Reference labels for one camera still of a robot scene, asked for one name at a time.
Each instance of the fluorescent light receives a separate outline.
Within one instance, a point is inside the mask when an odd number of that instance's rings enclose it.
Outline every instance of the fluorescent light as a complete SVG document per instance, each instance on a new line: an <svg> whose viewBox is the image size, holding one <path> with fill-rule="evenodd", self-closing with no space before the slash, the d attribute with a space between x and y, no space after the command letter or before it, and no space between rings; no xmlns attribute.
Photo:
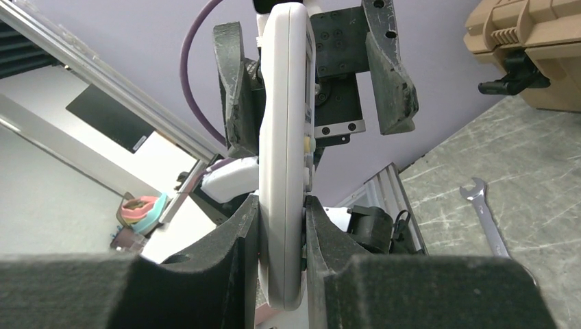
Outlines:
<svg viewBox="0 0 581 329"><path fill-rule="evenodd" d="M3 125L4 127L7 127L10 130L14 130L15 132L20 132L20 129L18 129L17 126L11 124L10 122L0 118L0 125Z"/></svg>

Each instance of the marble-patterned surface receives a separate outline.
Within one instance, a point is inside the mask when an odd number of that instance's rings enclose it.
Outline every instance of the marble-patterned surface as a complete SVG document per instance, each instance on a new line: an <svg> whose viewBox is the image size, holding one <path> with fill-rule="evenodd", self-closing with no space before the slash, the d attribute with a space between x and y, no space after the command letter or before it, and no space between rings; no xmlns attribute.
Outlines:
<svg viewBox="0 0 581 329"><path fill-rule="evenodd" d="M488 182L487 202L512 257L537 279L560 328L581 328L581 114L507 97L401 178L431 255L491 255L458 192Z"/></svg>

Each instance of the brown toolbox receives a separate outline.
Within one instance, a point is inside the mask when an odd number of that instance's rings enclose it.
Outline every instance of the brown toolbox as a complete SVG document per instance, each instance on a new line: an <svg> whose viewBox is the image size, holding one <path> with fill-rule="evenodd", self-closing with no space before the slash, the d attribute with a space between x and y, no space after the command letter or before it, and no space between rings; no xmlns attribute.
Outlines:
<svg viewBox="0 0 581 329"><path fill-rule="evenodd" d="M581 112L581 0L482 0L466 28L468 50L505 74L481 93Z"/></svg>

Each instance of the tan plastic case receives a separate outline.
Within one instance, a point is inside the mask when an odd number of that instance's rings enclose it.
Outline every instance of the tan plastic case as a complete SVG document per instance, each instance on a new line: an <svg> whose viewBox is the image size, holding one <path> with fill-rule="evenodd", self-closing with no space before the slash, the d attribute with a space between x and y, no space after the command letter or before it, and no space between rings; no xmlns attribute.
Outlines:
<svg viewBox="0 0 581 329"><path fill-rule="evenodd" d="M581 0L482 0L464 42L481 63L506 73L507 53L524 49L551 81L520 95L534 108L581 112Z"/></svg>

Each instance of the combination wrench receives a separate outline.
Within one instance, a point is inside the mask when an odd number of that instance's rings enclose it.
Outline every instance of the combination wrench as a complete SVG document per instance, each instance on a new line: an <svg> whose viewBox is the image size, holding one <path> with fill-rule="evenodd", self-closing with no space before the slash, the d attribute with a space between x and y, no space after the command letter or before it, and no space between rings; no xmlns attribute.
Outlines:
<svg viewBox="0 0 581 329"><path fill-rule="evenodd" d="M504 258L511 258L508 250L506 249L506 245L502 240L502 236L500 235L500 231L498 230L498 226L494 222L492 218L492 213L486 205L486 182L481 180L480 178L472 178L476 186L468 191L467 189L460 187L460 194L472 203L472 206L476 210L476 214L478 215L478 219L480 220L480 225L482 225L482 229L484 229L484 234L486 235L486 239L489 242L490 248L492 253L496 257L504 257ZM529 269L523 267L532 278L534 285L536 285L536 280L532 273L530 273Z"/></svg>

